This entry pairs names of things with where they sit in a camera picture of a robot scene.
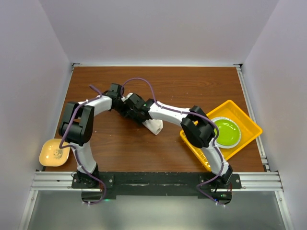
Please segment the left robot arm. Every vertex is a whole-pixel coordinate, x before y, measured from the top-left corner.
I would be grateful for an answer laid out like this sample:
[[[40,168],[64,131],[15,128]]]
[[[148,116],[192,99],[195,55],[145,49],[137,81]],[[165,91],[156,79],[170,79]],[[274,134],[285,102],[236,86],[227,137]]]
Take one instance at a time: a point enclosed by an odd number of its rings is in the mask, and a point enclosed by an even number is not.
[[[70,147],[77,162],[77,173],[83,177],[82,182],[89,188],[99,184],[99,170],[92,155],[90,139],[93,133],[94,117],[100,113],[115,110],[122,117],[128,116],[129,107],[125,105],[124,87],[112,83],[111,88],[100,92],[90,86],[98,95],[82,102],[67,103],[59,127],[62,136],[60,148]]]

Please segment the white cloth napkin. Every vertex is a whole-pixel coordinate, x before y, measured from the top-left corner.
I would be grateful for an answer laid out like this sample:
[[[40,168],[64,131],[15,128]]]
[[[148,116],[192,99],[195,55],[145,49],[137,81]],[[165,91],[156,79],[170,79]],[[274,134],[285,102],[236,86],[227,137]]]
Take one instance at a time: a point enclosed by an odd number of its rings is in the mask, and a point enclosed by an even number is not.
[[[154,104],[153,99],[148,99],[146,101],[148,103],[148,106],[150,108],[151,105]],[[163,121],[159,119],[153,119],[150,117],[150,119],[146,120],[142,123],[149,131],[151,131],[154,135],[158,135],[161,130],[163,129]]]

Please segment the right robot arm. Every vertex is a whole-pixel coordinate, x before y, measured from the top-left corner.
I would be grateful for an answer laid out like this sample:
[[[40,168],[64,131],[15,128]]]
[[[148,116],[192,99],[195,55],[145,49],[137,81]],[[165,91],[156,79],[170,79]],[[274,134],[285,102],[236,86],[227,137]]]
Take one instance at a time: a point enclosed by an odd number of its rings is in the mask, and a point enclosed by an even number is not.
[[[122,101],[129,109],[128,114],[155,135],[162,131],[163,122],[181,127],[188,142],[201,149],[208,160],[211,173],[215,174],[214,184],[219,188],[230,184],[233,169],[217,146],[217,125],[200,107],[178,108],[153,99],[145,101],[135,93],[122,97]]]

